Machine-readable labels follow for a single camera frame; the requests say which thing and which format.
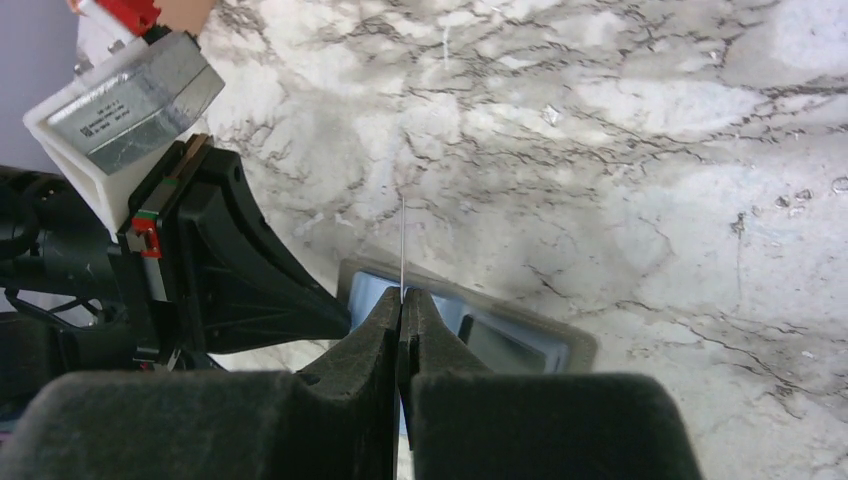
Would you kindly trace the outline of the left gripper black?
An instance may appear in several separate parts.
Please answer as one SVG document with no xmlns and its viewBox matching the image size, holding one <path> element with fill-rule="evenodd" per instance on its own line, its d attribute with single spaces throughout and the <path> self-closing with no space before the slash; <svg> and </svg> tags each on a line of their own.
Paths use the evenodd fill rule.
<svg viewBox="0 0 848 480">
<path fill-rule="evenodd" d="M 240 156 L 206 148 L 176 211 L 184 320 L 200 352 L 237 353 L 350 330 L 346 307 L 265 220 Z M 146 282 L 73 187 L 1 169 L 1 402 L 23 405 L 81 370 L 148 370 L 122 293 Z"/>
</svg>

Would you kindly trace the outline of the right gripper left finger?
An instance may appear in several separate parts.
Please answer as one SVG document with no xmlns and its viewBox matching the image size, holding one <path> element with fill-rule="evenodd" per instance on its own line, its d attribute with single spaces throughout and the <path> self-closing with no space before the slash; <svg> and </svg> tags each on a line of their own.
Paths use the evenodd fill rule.
<svg viewBox="0 0 848 480">
<path fill-rule="evenodd" d="M 80 372 L 48 384 L 1 450 L 5 479 L 392 479 L 402 302 L 302 370 Z"/>
</svg>

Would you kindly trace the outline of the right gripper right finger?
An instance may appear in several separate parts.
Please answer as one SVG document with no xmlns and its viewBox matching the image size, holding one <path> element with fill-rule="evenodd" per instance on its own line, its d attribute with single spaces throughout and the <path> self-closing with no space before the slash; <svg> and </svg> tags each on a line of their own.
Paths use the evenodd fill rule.
<svg viewBox="0 0 848 480">
<path fill-rule="evenodd" d="M 419 479 L 698 479 L 679 410 L 639 374 L 498 374 L 405 293 L 399 369 Z"/>
</svg>

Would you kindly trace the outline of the black credit card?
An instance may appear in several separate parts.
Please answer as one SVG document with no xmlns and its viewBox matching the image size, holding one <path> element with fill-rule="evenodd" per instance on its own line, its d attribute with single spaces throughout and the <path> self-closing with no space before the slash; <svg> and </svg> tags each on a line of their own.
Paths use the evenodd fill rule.
<svg viewBox="0 0 848 480">
<path fill-rule="evenodd" d="M 546 356 L 471 315 L 462 319 L 459 338 L 486 366 L 508 374 L 543 373 Z"/>
</svg>

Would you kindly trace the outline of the grey leather card holder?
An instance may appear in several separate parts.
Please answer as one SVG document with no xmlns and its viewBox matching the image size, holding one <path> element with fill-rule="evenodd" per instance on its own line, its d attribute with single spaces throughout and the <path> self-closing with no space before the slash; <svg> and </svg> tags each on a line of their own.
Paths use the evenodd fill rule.
<svg viewBox="0 0 848 480">
<path fill-rule="evenodd" d="M 598 350 L 596 339 L 571 325 L 554 321 L 527 309 L 460 286 L 417 266 L 406 268 L 406 289 L 428 291 L 447 328 L 458 338 L 465 315 L 487 323 L 546 356 L 543 373 L 586 373 L 592 370 Z M 364 258 L 340 264 L 337 298 L 351 313 L 352 329 L 358 328 L 376 306 L 384 290 L 399 286 L 399 268 Z"/>
</svg>

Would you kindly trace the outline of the thin card seen edge-on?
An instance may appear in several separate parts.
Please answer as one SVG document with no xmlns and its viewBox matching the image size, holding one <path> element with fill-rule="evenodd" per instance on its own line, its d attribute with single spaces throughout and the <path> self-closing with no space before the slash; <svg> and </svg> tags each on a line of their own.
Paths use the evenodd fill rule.
<svg viewBox="0 0 848 480">
<path fill-rule="evenodd" d="M 401 195 L 400 235 L 399 288 L 401 294 L 400 302 L 403 304 L 406 291 L 406 199 L 404 195 Z"/>
</svg>

